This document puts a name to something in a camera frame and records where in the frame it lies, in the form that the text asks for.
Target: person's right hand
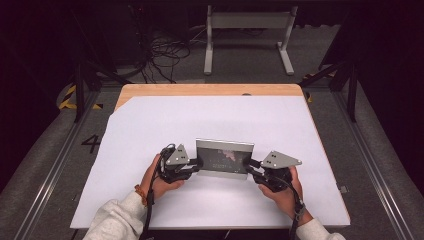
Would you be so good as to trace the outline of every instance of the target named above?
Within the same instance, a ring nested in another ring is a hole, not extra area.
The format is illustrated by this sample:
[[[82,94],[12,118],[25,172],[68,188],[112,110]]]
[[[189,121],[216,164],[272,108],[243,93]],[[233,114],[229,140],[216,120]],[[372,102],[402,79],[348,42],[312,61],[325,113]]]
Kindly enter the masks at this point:
[[[299,194],[300,199],[303,199],[302,184],[299,181],[296,167],[289,167],[289,169],[293,179],[292,180],[293,188]],[[277,204],[277,207],[282,212],[287,214],[291,219],[294,219],[295,199],[294,199],[294,193],[290,188],[287,188],[284,191],[274,193],[265,185],[259,184],[259,189],[262,191],[262,193],[266,197],[274,200],[275,203]],[[308,212],[308,210],[305,209],[304,215],[299,221],[299,226],[309,222],[312,219],[313,217],[311,216],[311,214]]]

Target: white sleeve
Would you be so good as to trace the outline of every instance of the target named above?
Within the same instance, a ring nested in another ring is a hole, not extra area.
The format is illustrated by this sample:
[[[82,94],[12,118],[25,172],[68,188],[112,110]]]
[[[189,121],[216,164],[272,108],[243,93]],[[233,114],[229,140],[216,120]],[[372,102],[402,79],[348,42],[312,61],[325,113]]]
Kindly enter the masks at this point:
[[[146,214],[141,197],[131,192],[122,201],[110,200],[96,213],[84,239],[134,239],[143,232]]]
[[[296,234],[301,240],[346,240],[339,233],[330,234],[317,219],[298,227]]]

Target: black cable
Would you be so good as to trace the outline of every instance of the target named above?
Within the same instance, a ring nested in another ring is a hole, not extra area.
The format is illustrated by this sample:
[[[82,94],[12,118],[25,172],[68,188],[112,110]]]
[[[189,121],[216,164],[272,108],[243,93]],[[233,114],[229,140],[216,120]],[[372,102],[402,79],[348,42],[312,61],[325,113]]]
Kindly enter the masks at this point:
[[[178,55],[181,51],[185,50],[186,53],[183,55]],[[166,36],[156,36],[153,38],[151,47],[151,58],[148,60],[148,67],[151,70],[153,67],[163,78],[168,80],[171,83],[176,83],[173,79],[174,67],[180,62],[181,59],[186,58],[190,55],[190,48],[187,44],[182,41],[173,41],[168,40]],[[163,65],[157,63],[157,58],[166,57],[172,60],[170,65]],[[165,76],[160,68],[169,67],[171,68],[170,77]]]
[[[153,175],[152,178],[150,179],[150,184],[149,184],[149,191],[147,192],[147,214],[146,214],[146,221],[144,223],[144,227],[143,227],[143,232],[140,235],[139,240],[145,240],[147,239],[147,232],[149,230],[149,225],[150,225],[150,218],[152,217],[152,208],[154,203],[154,192],[153,192],[153,182],[156,180],[156,178],[158,176],[156,176],[156,173],[158,172],[159,166],[161,161],[163,160],[164,154],[166,153],[166,151],[168,151],[169,149],[175,149],[175,144],[171,143],[168,146],[166,146],[164,149],[162,149],[162,151],[160,152],[160,157],[158,162],[156,163],[156,166],[153,170]]]
[[[202,37],[205,33],[207,32],[207,27],[204,27],[199,33],[197,33],[190,41],[188,46],[192,47],[194,46],[194,44],[198,43],[198,42],[203,42],[206,43],[205,41],[202,40],[198,40],[197,38]]]
[[[71,240],[74,240],[75,237],[77,236],[78,233],[78,229],[75,229],[74,233],[72,234]]]
[[[152,70],[152,68],[150,67],[150,66],[151,66],[150,62],[149,62],[149,64],[148,64],[148,66],[149,66],[149,70],[150,70],[150,75],[151,75],[151,77],[149,77],[149,75],[147,75],[147,73],[146,73],[146,75],[147,75],[147,77],[149,77],[149,79],[150,79],[150,81],[151,81],[152,83],[156,83],[155,79],[153,78],[153,70]]]
[[[141,75],[143,76],[143,78],[144,78],[144,82],[146,82],[146,84],[148,83],[148,81],[147,81],[147,77],[146,77],[146,75],[144,74],[144,70],[142,69],[141,70]]]
[[[127,73],[123,73],[123,74],[116,74],[117,76],[121,77],[121,78],[130,78],[130,77],[134,77],[135,75],[137,75],[139,72],[141,72],[143,70],[143,68],[145,67],[145,65],[141,65],[140,67],[136,68],[135,70],[131,71],[131,72],[127,72]],[[104,80],[104,81],[110,81],[113,80],[110,77],[100,77],[100,80]]]
[[[236,29],[236,31],[243,33],[243,34],[246,34],[246,35],[249,35],[249,36],[252,36],[252,37],[257,37],[257,36],[262,35],[262,33],[265,31],[265,29],[263,29],[263,28],[260,28],[260,29],[248,28],[248,29]]]
[[[119,82],[119,83],[121,83],[121,84],[132,84],[132,82],[130,82],[130,81],[128,81],[128,80],[126,80],[126,79],[124,79],[124,78],[121,78],[120,76],[118,76],[118,75],[116,75],[116,74],[114,74],[114,73],[112,73],[112,72],[109,72],[107,69],[105,69],[103,66],[101,66],[101,65],[98,65],[98,64],[96,64],[96,63],[94,63],[94,62],[91,62],[91,61],[86,61],[86,63],[87,63],[87,65],[89,66],[89,67],[91,67],[91,68],[93,68],[94,70],[96,70],[96,71],[99,71],[99,72],[101,72],[101,73],[103,73],[103,74],[105,74],[106,76],[108,76],[109,78],[111,78],[111,79],[113,79],[113,80],[115,80],[115,81],[117,81],[117,82]]]
[[[281,181],[282,183],[284,183],[288,188],[290,188],[293,191],[293,197],[294,197],[294,201],[295,201],[295,206],[294,206],[294,218],[293,218],[293,224],[292,227],[290,229],[290,239],[291,240],[295,240],[296,239],[296,230],[299,224],[299,220],[302,217],[304,210],[305,210],[305,204],[303,203],[302,199],[300,199],[299,194],[297,193],[296,189],[293,187],[293,185],[291,183],[286,182],[284,179],[281,179],[279,177],[276,176],[270,176],[271,178],[274,178],[278,181]]]

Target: person's left hand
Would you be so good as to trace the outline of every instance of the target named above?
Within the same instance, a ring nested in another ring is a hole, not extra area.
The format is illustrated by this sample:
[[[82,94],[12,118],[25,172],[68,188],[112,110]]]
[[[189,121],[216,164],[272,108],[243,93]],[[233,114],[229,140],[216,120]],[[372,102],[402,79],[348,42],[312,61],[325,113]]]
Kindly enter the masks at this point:
[[[156,174],[156,178],[153,182],[153,191],[154,191],[154,197],[155,200],[162,197],[167,191],[174,190],[180,188],[183,184],[183,180],[175,181],[171,184],[166,183],[163,181],[159,176],[157,176],[157,173],[155,172],[155,167],[157,162],[159,161],[160,155],[156,154],[156,157],[153,159],[152,164],[147,168],[146,173],[143,176],[143,180],[141,181],[141,188],[143,189],[143,192],[147,195],[149,191],[149,185],[150,181],[152,179],[153,173]]]

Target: bracelet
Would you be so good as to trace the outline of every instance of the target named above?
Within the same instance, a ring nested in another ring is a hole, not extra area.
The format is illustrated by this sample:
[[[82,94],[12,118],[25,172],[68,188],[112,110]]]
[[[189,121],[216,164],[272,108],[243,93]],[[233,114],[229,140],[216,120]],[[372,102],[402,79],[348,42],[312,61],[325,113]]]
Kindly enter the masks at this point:
[[[141,204],[143,204],[144,207],[147,207],[147,198],[146,198],[146,194],[143,192],[143,190],[141,189],[141,186],[139,184],[135,185],[135,192],[140,195],[141,197]]]

